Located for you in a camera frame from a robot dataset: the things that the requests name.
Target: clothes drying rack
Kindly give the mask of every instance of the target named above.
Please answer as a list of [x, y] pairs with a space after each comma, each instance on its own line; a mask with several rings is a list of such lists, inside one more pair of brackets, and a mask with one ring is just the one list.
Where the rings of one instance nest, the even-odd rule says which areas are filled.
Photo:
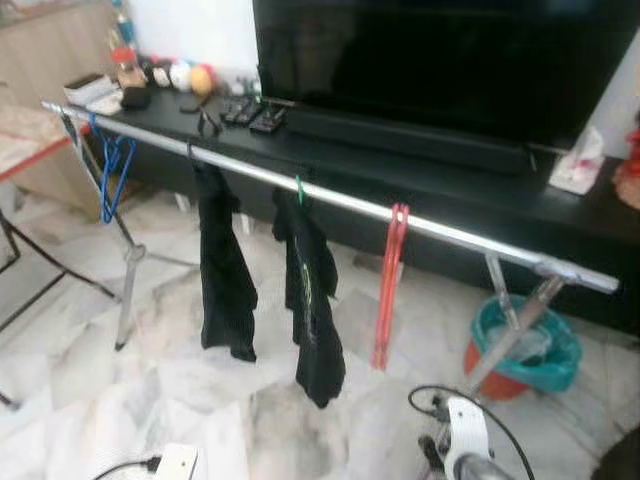
[[[42, 102], [42, 106], [56, 112], [62, 117], [71, 139], [76, 145], [76, 152], [78, 153], [79, 159], [90, 171], [92, 168], [95, 170], [95, 165], [89, 165], [90, 156], [83, 153], [84, 150], [88, 149], [86, 148], [86, 145], [83, 145], [82, 135], [77, 123], [71, 122], [71, 119], [88, 122], [90, 114], [79, 108], [61, 106], [50, 102]], [[300, 188], [299, 182], [295, 178], [287, 177], [286, 175], [275, 173], [265, 168], [229, 158], [205, 148], [190, 146], [190, 144], [181, 140], [176, 140], [142, 128], [127, 125], [126, 123], [113, 120], [108, 117], [96, 116], [95, 122], [98, 126], [114, 133], [126, 135], [184, 157], [189, 157], [190, 154], [190, 156], [195, 160], [200, 160], [225, 170], [246, 175], [286, 190], [297, 192]], [[95, 175], [91, 175], [91, 177], [94, 182], [97, 181], [97, 177], [95, 177]], [[311, 183], [302, 182], [301, 185], [304, 189], [305, 195], [308, 197], [312, 197], [383, 222], [388, 223], [392, 219], [392, 210], [389, 207], [377, 205], [375, 203], [335, 192]], [[116, 220], [121, 229], [125, 228], [124, 223], [119, 217]], [[410, 215], [408, 223], [409, 230], [412, 232], [435, 238], [484, 255], [500, 306], [510, 325], [510, 328], [505, 329], [505, 332], [502, 334], [500, 339], [498, 339], [498, 341], [496, 341], [483, 355], [481, 360], [467, 376], [463, 391], [471, 395], [478, 392], [487, 375], [489, 375], [489, 373], [509, 353], [523, 333], [544, 313], [549, 302], [551, 302], [563, 286], [579, 285], [610, 294], [617, 290], [619, 285], [618, 280], [609, 275], [605, 275], [543, 253], [533, 252], [506, 243], [497, 242], [464, 230], [433, 222], [416, 215]], [[515, 311], [509, 300], [506, 282], [502, 273], [501, 261], [526, 267], [542, 277], [539, 286], [532, 292], [526, 303], [518, 312]]]

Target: white marble floor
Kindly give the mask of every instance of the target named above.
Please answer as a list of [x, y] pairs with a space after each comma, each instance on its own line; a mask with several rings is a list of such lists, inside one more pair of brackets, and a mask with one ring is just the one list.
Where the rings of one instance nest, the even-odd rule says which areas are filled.
[[[138, 241], [197, 262], [197, 215], [180, 213], [172, 195], [138, 196], [124, 215]], [[70, 266], [122, 288], [124, 245], [115, 226], [90, 224], [33, 195], [13, 220]], [[469, 323], [489, 293], [405, 269], [389, 367], [373, 371], [379, 274], [358, 266], [357, 252], [332, 245], [340, 275], [332, 302], [347, 377], [340, 398], [320, 411], [294, 379], [283, 246], [268, 225], [237, 235], [260, 295], [255, 365], [224, 349], [202, 351], [199, 272], [151, 261], [137, 278], [135, 331], [119, 353], [112, 348], [118, 306], [73, 279], [0, 334], [0, 387], [23, 402], [18, 412], [0, 411], [3, 480], [88, 480], [172, 441], [199, 448], [196, 480], [417, 478], [417, 438], [433, 425], [406, 395], [422, 383], [460, 384]], [[51, 277], [39, 262], [27, 255], [0, 276], [2, 316]], [[568, 392], [529, 392], [493, 405], [538, 479], [589, 478], [602, 453], [640, 423], [637, 343], [585, 322], [574, 326], [585, 358]], [[497, 461], [522, 478], [508, 441], [492, 432]]]

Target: black clothing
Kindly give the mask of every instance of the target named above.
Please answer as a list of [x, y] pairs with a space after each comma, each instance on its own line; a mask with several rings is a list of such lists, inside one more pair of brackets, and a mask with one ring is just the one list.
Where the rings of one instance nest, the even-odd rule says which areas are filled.
[[255, 362], [253, 310], [258, 294], [231, 228], [231, 213], [239, 210], [240, 201], [218, 167], [192, 163], [199, 194], [202, 347], [226, 345], [233, 357]]
[[338, 273], [326, 238], [292, 195], [274, 193], [276, 240], [287, 242], [285, 306], [293, 311], [293, 341], [300, 346], [296, 380], [324, 408], [340, 394], [345, 375], [340, 338], [328, 296]]

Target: television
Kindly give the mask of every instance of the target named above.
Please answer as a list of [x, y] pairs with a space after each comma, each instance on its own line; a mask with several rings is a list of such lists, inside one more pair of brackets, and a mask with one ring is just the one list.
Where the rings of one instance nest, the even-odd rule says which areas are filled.
[[568, 148], [639, 0], [254, 0], [263, 95]]

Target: teal trash bin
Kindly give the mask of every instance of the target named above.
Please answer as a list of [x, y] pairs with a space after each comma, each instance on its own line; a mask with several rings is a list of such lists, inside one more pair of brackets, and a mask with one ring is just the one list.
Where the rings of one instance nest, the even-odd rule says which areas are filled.
[[[516, 312], [526, 298], [511, 295]], [[496, 297], [489, 299], [471, 324], [472, 341], [481, 354], [489, 348], [488, 332], [506, 326], [507, 321]], [[546, 354], [534, 364], [518, 363], [505, 358], [494, 369], [501, 375], [545, 392], [562, 392], [569, 388], [578, 372], [582, 347], [567, 321], [547, 309], [532, 328], [545, 332], [551, 338]]]

